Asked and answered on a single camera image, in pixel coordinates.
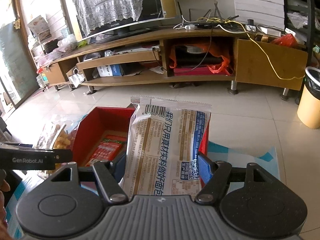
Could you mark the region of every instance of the television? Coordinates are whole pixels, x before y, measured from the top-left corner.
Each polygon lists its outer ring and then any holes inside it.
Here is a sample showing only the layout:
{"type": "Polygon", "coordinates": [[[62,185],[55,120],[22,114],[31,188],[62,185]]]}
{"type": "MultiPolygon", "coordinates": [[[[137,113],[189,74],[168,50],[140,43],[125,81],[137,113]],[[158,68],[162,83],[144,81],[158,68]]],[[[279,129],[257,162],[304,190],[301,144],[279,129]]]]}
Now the television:
{"type": "Polygon", "coordinates": [[[77,41],[177,17],[175,0],[66,0],[66,5],[77,41]]]}

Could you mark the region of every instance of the yellow trash can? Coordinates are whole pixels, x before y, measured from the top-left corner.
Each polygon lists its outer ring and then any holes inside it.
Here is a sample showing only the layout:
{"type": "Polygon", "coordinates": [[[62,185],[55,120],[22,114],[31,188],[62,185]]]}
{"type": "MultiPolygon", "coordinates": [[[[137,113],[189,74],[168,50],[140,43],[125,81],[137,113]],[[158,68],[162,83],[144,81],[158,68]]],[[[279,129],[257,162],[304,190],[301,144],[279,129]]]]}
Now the yellow trash can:
{"type": "Polygon", "coordinates": [[[311,129],[320,128],[320,70],[306,68],[306,82],[298,108],[301,122],[311,129]]]}

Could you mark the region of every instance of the tiled floor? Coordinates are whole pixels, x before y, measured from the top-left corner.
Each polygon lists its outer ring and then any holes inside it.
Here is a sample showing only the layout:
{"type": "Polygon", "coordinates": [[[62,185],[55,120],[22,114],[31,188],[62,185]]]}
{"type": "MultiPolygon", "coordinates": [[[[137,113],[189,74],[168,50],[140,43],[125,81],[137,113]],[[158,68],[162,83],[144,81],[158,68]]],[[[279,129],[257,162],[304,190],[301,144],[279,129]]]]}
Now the tiled floor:
{"type": "Polygon", "coordinates": [[[297,105],[279,98],[281,89],[239,84],[236,96],[228,82],[172,89],[168,84],[101,87],[93,95],[80,86],[70,92],[53,88],[29,98],[7,120],[17,141],[34,143],[53,114],[84,115],[94,106],[126,107],[131,95],[144,95],[212,104],[209,139],[251,155],[276,147],[281,178],[308,206],[301,236],[320,239],[320,130],[311,130],[297,117],[297,105]]]}

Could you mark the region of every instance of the person's hand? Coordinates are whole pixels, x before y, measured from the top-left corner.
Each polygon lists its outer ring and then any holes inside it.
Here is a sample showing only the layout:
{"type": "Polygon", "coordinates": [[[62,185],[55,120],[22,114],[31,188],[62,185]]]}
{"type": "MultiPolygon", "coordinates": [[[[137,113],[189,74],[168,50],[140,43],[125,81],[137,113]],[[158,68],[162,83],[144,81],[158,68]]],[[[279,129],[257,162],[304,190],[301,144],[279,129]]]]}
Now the person's hand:
{"type": "Polygon", "coordinates": [[[3,225],[5,228],[7,228],[8,224],[7,224],[7,221],[5,220],[5,216],[7,215],[7,212],[4,209],[4,195],[2,192],[10,191],[9,184],[6,181],[4,181],[0,190],[1,190],[0,191],[0,225],[3,225]]]}
{"type": "Polygon", "coordinates": [[[2,223],[0,223],[0,240],[13,240],[2,223]]]}

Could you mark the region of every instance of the wooden tv stand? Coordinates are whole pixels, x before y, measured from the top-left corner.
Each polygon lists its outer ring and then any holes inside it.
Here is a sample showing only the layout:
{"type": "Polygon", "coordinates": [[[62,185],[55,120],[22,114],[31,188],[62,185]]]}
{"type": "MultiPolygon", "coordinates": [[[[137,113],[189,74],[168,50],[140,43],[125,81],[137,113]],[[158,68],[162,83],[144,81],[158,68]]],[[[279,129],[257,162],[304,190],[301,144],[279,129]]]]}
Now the wooden tv stand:
{"type": "MultiPolygon", "coordinates": [[[[283,78],[301,77],[307,63],[307,53],[284,46],[273,45],[265,42],[258,42],[260,46],[269,55],[270,60],[276,69],[278,75],[283,78]]],[[[45,70],[50,85],[56,86],[69,84],[67,72],[74,66],[83,71],[85,81],[81,85],[89,86],[94,91],[95,86],[122,86],[136,84],[152,83],[176,83],[176,82],[196,82],[196,81],[232,81],[231,93],[236,94],[236,83],[245,82],[261,85],[269,85],[293,90],[300,90],[302,79],[293,79],[290,81],[277,78],[272,70],[266,55],[252,41],[247,39],[246,34],[231,34],[221,29],[214,30],[174,30],[172,28],[163,28],[150,33],[111,41],[104,44],[90,44],[83,48],[76,49],[51,63],[45,70]],[[185,75],[174,76],[173,70],[169,67],[169,54],[173,41],[183,41],[186,38],[195,37],[226,37],[232,43],[231,64],[235,70],[233,76],[226,75],[185,75]],[[110,57],[102,57],[88,62],[82,62],[85,54],[115,49],[120,46],[133,45],[141,42],[158,41],[160,52],[156,55],[157,59],[162,59],[163,67],[166,70],[164,74],[157,74],[151,70],[145,70],[136,76],[122,77],[99,77],[93,78],[92,72],[97,66],[110,65],[116,63],[154,61],[153,52],[134,52],[110,57]]]]}

